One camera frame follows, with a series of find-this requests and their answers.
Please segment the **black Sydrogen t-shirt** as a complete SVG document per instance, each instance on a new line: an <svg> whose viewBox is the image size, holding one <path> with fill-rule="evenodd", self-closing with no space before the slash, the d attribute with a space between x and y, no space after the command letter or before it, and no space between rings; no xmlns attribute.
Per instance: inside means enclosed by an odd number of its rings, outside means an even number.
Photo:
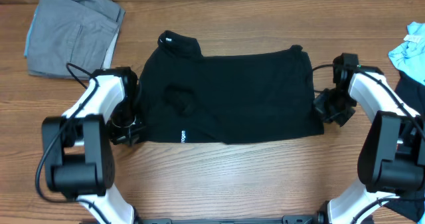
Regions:
<svg viewBox="0 0 425 224"><path fill-rule="evenodd" d="M204 56L196 39L165 31L140 81L145 141L249 144L324 132L311 62L299 45Z"/></svg>

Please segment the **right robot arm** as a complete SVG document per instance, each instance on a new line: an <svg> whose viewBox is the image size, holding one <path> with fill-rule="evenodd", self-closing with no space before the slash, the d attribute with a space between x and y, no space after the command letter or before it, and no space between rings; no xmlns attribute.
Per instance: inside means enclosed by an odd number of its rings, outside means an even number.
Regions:
<svg viewBox="0 0 425 224"><path fill-rule="evenodd" d="M343 53L330 65L335 88L319 92L315 111L325 123L343 126L359 104L371 128L359 154L357 178L325 202L311 223L372 223L387 207L419 221L424 216L424 120L388 85L377 67Z"/></svg>

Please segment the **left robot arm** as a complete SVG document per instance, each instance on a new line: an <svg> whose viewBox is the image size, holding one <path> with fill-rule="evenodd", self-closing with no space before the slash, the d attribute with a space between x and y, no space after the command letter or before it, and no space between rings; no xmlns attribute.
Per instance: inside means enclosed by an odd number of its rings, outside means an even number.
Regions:
<svg viewBox="0 0 425 224"><path fill-rule="evenodd" d="M97 69L89 75L84 94L61 116L42 123L43 155L35 174L38 195L41 174L63 203L79 203L98 223L141 223L114 183L112 146L132 146L143 124L135 103L138 78L129 67Z"/></svg>

